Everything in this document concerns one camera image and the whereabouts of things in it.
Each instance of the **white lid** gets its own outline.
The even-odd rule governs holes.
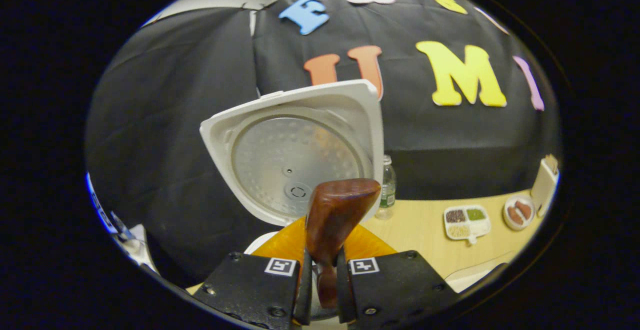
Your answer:
[[[279,91],[217,113],[199,131],[240,203],[257,218],[286,226],[306,215],[322,182],[365,177],[382,184],[377,93],[367,80]]]

